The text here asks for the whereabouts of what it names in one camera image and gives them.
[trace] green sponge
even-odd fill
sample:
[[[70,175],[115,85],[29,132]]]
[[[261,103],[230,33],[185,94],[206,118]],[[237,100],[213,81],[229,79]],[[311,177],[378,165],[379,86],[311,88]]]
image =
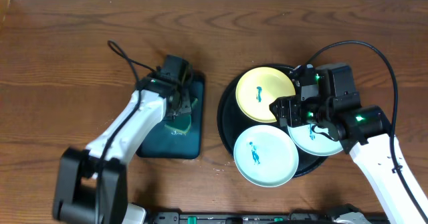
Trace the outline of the green sponge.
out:
[[[191,106],[192,109],[196,106],[196,103],[198,102],[198,99],[191,97]],[[165,124],[165,127],[175,130],[178,133],[181,134],[187,134],[190,130],[190,127],[192,125],[192,116],[191,114],[181,114],[171,122],[168,122]]]

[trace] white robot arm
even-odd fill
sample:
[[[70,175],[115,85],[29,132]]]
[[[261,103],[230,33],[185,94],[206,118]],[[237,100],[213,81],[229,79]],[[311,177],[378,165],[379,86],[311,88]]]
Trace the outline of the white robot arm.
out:
[[[135,90],[124,111],[120,113],[117,119],[113,121],[104,133],[86,146],[86,149],[90,150],[90,156],[96,158],[101,157],[107,140],[118,128],[120,123],[132,112],[132,109],[138,101],[138,94],[141,94],[140,108],[116,135],[105,158],[105,160],[117,158],[122,164],[129,164],[136,150],[141,145],[144,138],[146,138],[146,135],[165,117],[167,100],[159,96],[159,93],[149,90],[142,90],[141,92]]]
[[[428,213],[427,196],[410,171],[397,138],[395,138],[395,153],[411,192],[422,210]],[[398,175],[394,172],[388,134],[371,137],[368,139],[368,144],[357,143],[349,154],[368,179],[391,223],[424,223]]]

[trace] round black tray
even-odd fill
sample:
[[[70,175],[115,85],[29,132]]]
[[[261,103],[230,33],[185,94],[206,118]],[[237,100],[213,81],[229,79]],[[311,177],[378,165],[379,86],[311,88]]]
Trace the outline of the round black tray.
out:
[[[275,68],[285,75],[288,75],[290,70],[293,68],[286,66],[284,64],[266,64],[264,66],[258,67],[271,67]],[[226,87],[223,95],[221,96],[219,109],[217,110],[217,127],[219,129],[221,141],[225,145],[225,148],[233,156],[233,147],[235,146],[236,139],[238,136],[249,127],[263,124],[248,118],[239,108],[236,97],[235,90],[236,85],[238,84],[239,79],[244,75],[244,73],[237,76],[229,85]],[[275,126],[285,133],[288,134],[287,128],[280,128],[277,122],[269,123],[268,125]],[[297,171],[293,178],[301,177],[306,175],[320,166],[326,159],[326,156],[314,156],[313,154],[308,154],[300,148],[297,148],[299,154],[299,165]]]

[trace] wood grain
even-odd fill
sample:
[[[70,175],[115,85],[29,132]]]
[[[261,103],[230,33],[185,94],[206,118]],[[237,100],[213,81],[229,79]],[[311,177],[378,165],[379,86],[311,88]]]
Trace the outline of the wood grain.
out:
[[[84,148],[128,102],[134,80],[108,39],[152,67],[168,53],[179,55],[207,77],[200,157],[135,157],[130,201],[187,212],[323,211],[344,203],[381,212],[345,154],[266,189],[239,174],[217,131],[219,99],[236,75],[264,63],[296,66],[345,39],[367,41],[391,61],[397,136],[428,191],[428,0],[12,0],[0,34],[0,223],[54,223],[62,152]],[[343,46],[316,65],[330,62],[350,63],[362,103],[391,116],[391,81],[374,53]]]

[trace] plate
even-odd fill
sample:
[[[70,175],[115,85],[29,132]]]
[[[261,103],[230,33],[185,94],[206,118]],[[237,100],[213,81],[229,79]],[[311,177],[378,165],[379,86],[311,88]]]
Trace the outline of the plate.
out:
[[[275,122],[269,105],[278,97],[296,94],[292,81],[283,72],[269,67],[254,68],[239,79],[236,101],[242,112],[261,123]]]
[[[290,72],[293,68],[284,64],[266,64],[264,66],[275,68],[285,74]],[[221,141],[224,147],[233,156],[233,148],[238,136],[246,129],[259,125],[260,123],[248,118],[239,109],[235,98],[235,89],[239,79],[244,73],[238,75],[226,87],[219,102],[217,110],[217,127],[219,130]],[[280,128],[277,122],[269,123],[268,125]],[[287,127],[280,128],[285,133],[288,133]],[[294,175],[294,178],[304,176],[319,167],[326,159],[327,156],[314,156],[308,154],[300,148],[297,149],[299,154],[299,165]]]
[[[268,125],[248,128],[233,149],[236,167],[253,184],[278,187],[297,171],[299,155],[293,140],[282,130]]]
[[[299,148],[316,156],[330,156],[343,150],[339,141],[333,141],[322,134],[313,133],[312,126],[312,124],[308,124],[295,128],[288,127],[288,134]],[[326,128],[315,127],[315,131],[328,134]]]

